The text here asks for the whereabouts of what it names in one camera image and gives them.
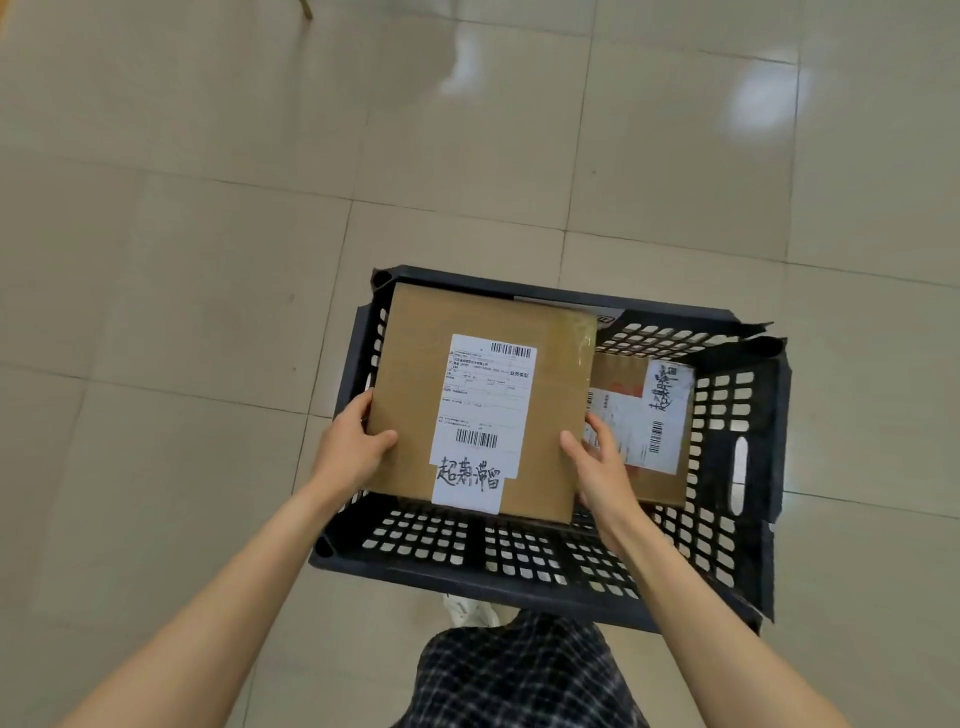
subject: barcode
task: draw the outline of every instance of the barcode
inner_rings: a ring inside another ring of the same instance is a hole
[[[653,430],[650,433],[650,448],[654,454],[660,454],[660,440],[663,438],[663,423],[654,422]]]
[[[481,448],[496,448],[496,435],[491,435],[489,432],[477,432],[475,429],[457,427],[457,442],[479,445]]]
[[[518,347],[514,344],[501,344],[499,341],[493,341],[490,344],[490,351],[493,353],[506,353],[510,356],[523,356],[530,358],[530,347]]]

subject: crate handle hole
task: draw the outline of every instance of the crate handle hole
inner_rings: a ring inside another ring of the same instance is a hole
[[[730,484],[730,511],[735,516],[743,513],[743,499],[747,481],[747,457],[749,445],[747,438],[736,438],[733,449],[733,478]]]

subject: person's hand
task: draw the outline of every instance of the person's hand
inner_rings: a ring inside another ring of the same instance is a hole
[[[618,521],[644,514],[636,502],[610,428],[592,413],[587,414],[587,424],[597,433],[600,449],[582,443],[567,430],[560,433],[560,447],[577,469],[580,497],[593,513],[600,537],[607,548],[619,553],[619,543],[614,537]]]
[[[383,453],[396,444],[396,431],[368,435],[363,418],[373,401],[373,389],[353,398],[326,429],[317,446],[310,475],[311,487],[335,494],[346,502],[363,487],[380,465]]]

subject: person's left hand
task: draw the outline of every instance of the person's left hand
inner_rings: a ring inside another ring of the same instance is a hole
[[[383,453],[396,444],[396,431],[368,435],[363,418],[373,401],[373,389],[353,398],[326,429],[317,446],[310,487],[335,494],[346,502],[363,487],[380,465]]]

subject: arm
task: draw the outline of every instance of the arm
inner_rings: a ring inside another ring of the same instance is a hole
[[[708,728],[824,728],[849,723],[755,635],[672,547],[636,502],[610,429],[600,451],[569,432],[561,446],[604,543],[630,568]]]
[[[369,390],[324,433],[307,485],[173,620],[111,674],[61,728],[223,726],[326,523],[396,442],[364,434]]]

